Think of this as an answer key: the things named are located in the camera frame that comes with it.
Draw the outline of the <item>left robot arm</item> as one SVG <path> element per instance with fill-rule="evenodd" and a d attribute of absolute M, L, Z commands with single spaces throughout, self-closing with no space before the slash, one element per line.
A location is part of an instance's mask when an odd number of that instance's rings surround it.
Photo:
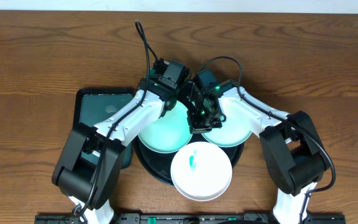
<path fill-rule="evenodd" d="M 114 190 L 127 145 L 146 126 L 171 110 L 180 85 L 141 79 L 130 102 L 111 117 L 89 127 L 76 123 L 52 174 L 52 183 L 75 203 L 80 223 L 109 223 Z"/>

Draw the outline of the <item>mint green plate back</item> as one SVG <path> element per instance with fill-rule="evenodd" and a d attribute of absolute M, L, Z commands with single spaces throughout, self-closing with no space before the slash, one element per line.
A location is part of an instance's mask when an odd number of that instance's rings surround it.
<path fill-rule="evenodd" d="M 221 128 L 212 129 L 202 136 L 219 147 L 240 145 L 252 134 L 246 114 L 236 101 L 223 101 L 223 112 L 226 116 Z"/>

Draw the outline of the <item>mint green plate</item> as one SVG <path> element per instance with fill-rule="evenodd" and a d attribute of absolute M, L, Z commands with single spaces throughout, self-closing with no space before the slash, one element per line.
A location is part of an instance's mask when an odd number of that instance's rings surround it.
<path fill-rule="evenodd" d="M 178 101 L 172 110 L 144 128 L 138 138 L 147 148 L 157 153 L 168 154 L 180 150 L 193 137 L 187 112 L 187 107 Z"/>
<path fill-rule="evenodd" d="M 221 128 L 212 129 L 202 136 L 219 147 L 240 145 L 252 134 L 246 114 L 236 101 L 223 101 L 223 112 L 226 116 Z"/>

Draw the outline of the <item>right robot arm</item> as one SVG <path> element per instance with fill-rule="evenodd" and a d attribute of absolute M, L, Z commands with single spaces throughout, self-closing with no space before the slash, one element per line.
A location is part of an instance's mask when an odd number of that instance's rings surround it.
<path fill-rule="evenodd" d="M 188 83 L 178 99 L 188 108 L 191 133 L 221 146 L 238 145 L 242 128 L 262 145 L 271 179 L 278 187 L 273 216 L 278 223 L 303 223 L 313 193 L 330 189 L 336 170 L 308 114 L 280 111 L 254 98 L 229 80 L 203 86 Z"/>

